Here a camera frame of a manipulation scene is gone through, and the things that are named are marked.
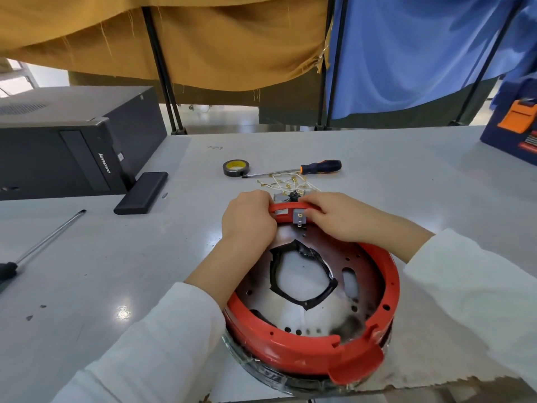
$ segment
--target screwdriver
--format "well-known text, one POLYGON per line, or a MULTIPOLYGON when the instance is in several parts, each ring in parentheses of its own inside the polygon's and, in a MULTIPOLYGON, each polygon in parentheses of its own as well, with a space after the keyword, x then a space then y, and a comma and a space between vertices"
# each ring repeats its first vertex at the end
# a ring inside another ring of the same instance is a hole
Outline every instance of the screwdriver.
POLYGON ((284 174, 286 172, 298 172, 299 174, 330 174, 332 172, 339 171, 341 169, 341 161, 339 160, 324 160, 320 163, 312 163, 308 165, 301 165, 300 168, 293 170, 283 170, 276 172, 264 172, 263 174, 248 174, 243 175, 243 178, 250 177, 259 177, 261 175, 272 175, 272 174, 284 174))
POLYGON ((38 250, 41 246, 47 243, 51 238, 56 236, 57 233, 61 232, 68 224, 73 222, 78 217, 84 215, 85 213, 86 213, 85 209, 77 212, 75 216, 73 216, 71 219, 65 222, 58 229, 54 230, 49 236, 45 237, 42 241, 40 241, 38 244, 36 244, 33 248, 28 250, 26 253, 24 253, 21 257, 19 257, 14 262, 0 263, 0 280, 7 280, 9 278, 15 277, 15 275, 17 274, 17 267, 26 257, 30 256, 32 253, 38 250))

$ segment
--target lenovo logo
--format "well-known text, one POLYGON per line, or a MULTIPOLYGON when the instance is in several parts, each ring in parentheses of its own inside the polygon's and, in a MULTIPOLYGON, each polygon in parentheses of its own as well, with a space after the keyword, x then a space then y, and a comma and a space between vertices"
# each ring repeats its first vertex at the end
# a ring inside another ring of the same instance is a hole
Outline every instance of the lenovo logo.
POLYGON ((101 153, 99 153, 99 157, 100 157, 101 161, 103 162, 104 168, 106 168, 106 172, 108 172, 109 174, 111 174, 111 172, 110 172, 110 168, 108 168, 108 165, 106 164, 106 161, 104 161, 104 155, 102 155, 101 153))

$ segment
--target computer tower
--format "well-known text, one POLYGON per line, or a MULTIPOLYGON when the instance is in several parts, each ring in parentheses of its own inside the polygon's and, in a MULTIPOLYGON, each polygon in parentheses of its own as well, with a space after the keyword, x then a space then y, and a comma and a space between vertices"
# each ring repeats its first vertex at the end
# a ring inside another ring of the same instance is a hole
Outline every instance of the computer tower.
POLYGON ((125 194, 165 137, 152 87, 45 87, 0 99, 0 200, 125 194))

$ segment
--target blue toolbox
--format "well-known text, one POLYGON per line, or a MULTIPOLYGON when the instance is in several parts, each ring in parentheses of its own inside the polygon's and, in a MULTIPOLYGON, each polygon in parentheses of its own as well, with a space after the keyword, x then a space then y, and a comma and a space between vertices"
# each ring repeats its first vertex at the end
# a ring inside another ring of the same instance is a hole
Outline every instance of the blue toolbox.
POLYGON ((505 81, 481 141, 537 165, 537 73, 505 81))

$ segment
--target orange latch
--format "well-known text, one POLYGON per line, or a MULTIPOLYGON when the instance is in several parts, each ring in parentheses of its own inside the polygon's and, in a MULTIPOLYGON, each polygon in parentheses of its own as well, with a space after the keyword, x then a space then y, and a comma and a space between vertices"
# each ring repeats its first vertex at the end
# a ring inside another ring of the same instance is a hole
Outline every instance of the orange latch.
POLYGON ((520 100, 515 100, 498 127, 511 132, 522 134, 532 125, 537 117, 537 104, 527 106, 520 100))

